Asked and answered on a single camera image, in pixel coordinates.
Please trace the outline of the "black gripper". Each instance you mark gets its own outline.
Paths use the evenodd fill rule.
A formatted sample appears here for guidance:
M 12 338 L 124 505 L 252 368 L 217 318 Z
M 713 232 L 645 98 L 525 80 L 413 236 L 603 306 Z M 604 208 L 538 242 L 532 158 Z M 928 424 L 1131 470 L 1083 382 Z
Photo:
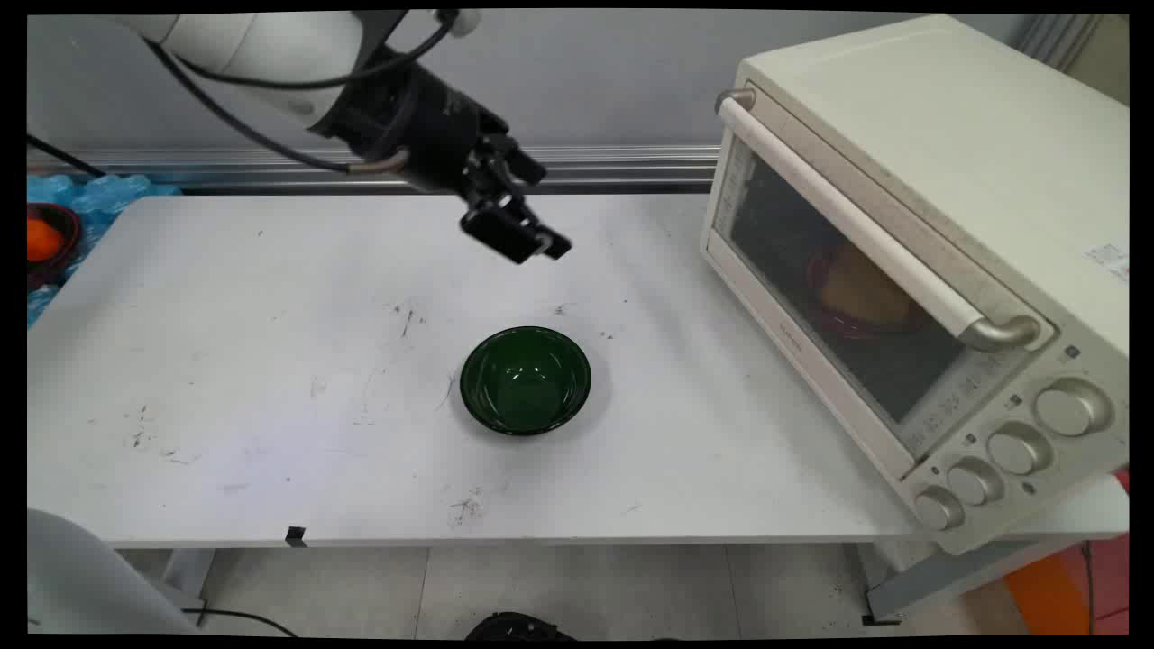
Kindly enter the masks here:
M 420 64 L 400 64 L 385 45 L 362 46 L 354 70 L 391 64 L 342 87 L 312 133 L 357 156 L 352 174 L 396 174 L 424 191 L 464 199 L 460 229 L 515 264 L 532 256 L 559 260 L 572 240 L 545 225 L 516 180 L 539 185 L 544 164 L 508 135 L 508 125 Z

